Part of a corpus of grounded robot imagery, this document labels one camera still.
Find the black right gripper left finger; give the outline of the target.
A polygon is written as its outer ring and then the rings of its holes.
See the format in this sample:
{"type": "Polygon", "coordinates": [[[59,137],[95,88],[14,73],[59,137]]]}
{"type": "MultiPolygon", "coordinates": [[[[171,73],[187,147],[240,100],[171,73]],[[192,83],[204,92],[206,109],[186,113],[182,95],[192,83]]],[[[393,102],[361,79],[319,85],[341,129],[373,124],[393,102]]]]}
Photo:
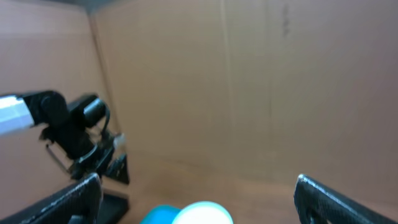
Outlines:
{"type": "Polygon", "coordinates": [[[1,220],[1,224],[96,223],[103,200],[98,174],[74,184],[1,220]]]}

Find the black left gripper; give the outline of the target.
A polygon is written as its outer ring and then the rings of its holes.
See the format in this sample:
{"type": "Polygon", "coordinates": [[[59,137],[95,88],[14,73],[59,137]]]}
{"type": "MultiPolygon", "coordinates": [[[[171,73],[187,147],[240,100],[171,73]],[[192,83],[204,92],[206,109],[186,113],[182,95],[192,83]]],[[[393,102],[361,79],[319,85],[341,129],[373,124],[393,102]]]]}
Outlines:
{"type": "Polygon", "coordinates": [[[114,158],[124,144],[124,134],[108,129],[110,110],[96,94],[86,94],[67,104],[68,118],[59,127],[48,126],[40,138],[57,143],[73,164],[65,171],[80,180],[96,172],[122,184],[129,184],[127,154],[114,158]]]}

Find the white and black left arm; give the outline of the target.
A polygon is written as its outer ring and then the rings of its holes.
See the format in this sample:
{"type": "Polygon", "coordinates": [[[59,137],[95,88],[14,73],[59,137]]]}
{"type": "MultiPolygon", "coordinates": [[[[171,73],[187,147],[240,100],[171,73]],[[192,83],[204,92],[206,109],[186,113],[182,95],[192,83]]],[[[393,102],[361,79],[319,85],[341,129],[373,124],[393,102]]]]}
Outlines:
{"type": "Polygon", "coordinates": [[[121,134],[109,129],[110,109],[95,93],[67,102],[54,90],[1,96],[1,134],[46,124],[39,136],[57,144],[72,161],[65,172],[74,180],[95,172],[129,184],[127,155],[114,158],[121,134]]]}

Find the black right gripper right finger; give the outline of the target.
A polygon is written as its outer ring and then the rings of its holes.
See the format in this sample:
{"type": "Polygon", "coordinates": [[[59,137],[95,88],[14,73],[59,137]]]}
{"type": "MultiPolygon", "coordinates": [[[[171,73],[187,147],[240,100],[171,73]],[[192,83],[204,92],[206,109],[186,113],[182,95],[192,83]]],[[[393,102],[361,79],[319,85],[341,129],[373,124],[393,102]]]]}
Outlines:
{"type": "Polygon", "coordinates": [[[304,224],[397,223],[305,174],[297,177],[294,204],[304,224]]]}

